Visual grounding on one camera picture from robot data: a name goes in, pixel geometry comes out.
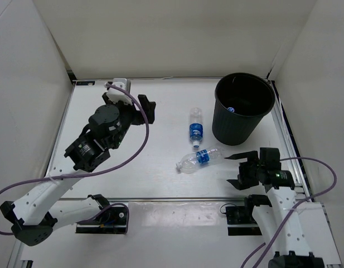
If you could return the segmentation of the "blue label Pocari bottle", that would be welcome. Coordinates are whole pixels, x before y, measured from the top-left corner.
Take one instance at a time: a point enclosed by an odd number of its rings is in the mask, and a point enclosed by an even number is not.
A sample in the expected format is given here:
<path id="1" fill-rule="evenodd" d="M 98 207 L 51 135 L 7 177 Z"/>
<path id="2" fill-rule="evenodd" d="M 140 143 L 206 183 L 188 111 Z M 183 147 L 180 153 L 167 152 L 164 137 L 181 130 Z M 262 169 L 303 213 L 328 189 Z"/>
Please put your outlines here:
<path id="1" fill-rule="evenodd" d="M 204 135 L 202 110 L 193 108 L 190 111 L 189 137 L 194 149 L 198 149 Z"/>

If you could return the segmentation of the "clear Aquafina water bottle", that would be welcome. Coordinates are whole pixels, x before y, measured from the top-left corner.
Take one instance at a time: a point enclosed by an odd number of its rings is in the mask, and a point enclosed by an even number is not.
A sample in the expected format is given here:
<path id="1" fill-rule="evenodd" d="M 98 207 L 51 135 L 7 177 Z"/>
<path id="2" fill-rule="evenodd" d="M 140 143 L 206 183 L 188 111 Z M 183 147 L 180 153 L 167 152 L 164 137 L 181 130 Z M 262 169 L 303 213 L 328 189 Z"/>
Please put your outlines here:
<path id="1" fill-rule="evenodd" d="M 192 174 L 197 170 L 218 163 L 224 159 L 225 150 L 220 146 L 209 148 L 185 155 L 176 162 L 176 169 L 179 173 Z"/>

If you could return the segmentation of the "clear unlabelled plastic bottle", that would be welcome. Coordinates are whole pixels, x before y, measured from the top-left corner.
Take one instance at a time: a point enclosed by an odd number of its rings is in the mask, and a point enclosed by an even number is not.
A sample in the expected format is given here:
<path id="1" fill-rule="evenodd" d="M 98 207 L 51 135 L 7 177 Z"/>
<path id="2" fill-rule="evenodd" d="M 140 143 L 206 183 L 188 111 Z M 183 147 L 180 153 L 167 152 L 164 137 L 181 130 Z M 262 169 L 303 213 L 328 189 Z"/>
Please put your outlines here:
<path id="1" fill-rule="evenodd" d="M 230 112 L 232 112 L 232 113 L 235 112 L 235 109 L 234 109 L 233 107 L 229 107 L 227 110 L 230 111 Z"/>

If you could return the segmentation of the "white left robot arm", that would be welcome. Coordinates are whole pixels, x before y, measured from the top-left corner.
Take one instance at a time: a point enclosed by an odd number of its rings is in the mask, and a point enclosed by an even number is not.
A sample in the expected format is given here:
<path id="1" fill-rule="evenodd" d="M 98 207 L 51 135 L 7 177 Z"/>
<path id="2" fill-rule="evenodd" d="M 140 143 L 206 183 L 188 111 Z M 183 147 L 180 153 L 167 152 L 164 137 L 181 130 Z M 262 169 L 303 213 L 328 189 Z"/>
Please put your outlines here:
<path id="1" fill-rule="evenodd" d="M 58 204 L 58 200 L 81 179 L 97 176 L 96 168 L 110 158 L 130 126 L 153 124 L 156 103 L 140 94 L 103 94 L 104 104 L 88 119 L 81 134 L 65 150 L 62 163 L 54 166 L 52 175 L 36 179 L 36 186 L 15 201 L 0 205 L 2 215 L 11 223 L 10 234 L 27 246 L 36 246 L 53 231 L 71 224 L 114 225 L 118 214 L 128 220 L 128 208 L 111 204 L 101 194 L 88 195 L 81 201 Z"/>

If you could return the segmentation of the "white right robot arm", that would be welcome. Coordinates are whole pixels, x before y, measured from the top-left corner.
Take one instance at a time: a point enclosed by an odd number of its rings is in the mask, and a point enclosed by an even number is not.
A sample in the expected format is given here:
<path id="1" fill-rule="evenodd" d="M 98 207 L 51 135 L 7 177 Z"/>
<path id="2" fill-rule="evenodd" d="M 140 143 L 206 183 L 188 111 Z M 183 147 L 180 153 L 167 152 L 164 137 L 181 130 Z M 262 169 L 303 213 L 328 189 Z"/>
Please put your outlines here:
<path id="1" fill-rule="evenodd" d="M 244 199 L 241 216 L 256 223 L 265 240 L 266 250 L 273 258 L 269 267 L 324 267 L 324 260 L 314 255 L 308 244 L 296 201 L 297 193 L 292 173 L 282 170 L 280 152 L 262 147 L 259 151 L 233 154 L 230 160 L 242 160 L 237 179 L 229 180 L 237 190 L 262 185 L 264 195 L 249 195 Z"/>

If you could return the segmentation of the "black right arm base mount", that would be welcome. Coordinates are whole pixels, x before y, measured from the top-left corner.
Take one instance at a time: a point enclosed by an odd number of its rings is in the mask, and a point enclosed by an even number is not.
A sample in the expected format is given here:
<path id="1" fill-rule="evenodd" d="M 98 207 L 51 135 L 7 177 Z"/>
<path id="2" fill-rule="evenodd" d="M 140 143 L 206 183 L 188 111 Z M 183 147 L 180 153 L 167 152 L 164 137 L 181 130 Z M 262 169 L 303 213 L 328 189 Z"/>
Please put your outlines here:
<path id="1" fill-rule="evenodd" d="M 272 206 L 266 195 L 249 195 L 243 205 L 226 203 L 219 212 L 226 217 L 228 236 L 261 236 L 261 230 L 252 216 L 253 209 L 261 205 Z"/>

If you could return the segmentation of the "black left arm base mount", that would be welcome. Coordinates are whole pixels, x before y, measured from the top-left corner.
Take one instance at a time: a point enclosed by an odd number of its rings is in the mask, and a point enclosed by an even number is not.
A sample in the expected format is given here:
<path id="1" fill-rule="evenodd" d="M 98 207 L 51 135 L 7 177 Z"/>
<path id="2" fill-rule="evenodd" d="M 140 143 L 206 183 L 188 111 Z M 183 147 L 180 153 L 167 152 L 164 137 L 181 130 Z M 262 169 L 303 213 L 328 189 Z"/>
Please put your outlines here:
<path id="1" fill-rule="evenodd" d="M 97 219 L 77 224 L 75 233 L 90 235 L 126 235 L 129 227 L 129 208 L 116 203 Z"/>

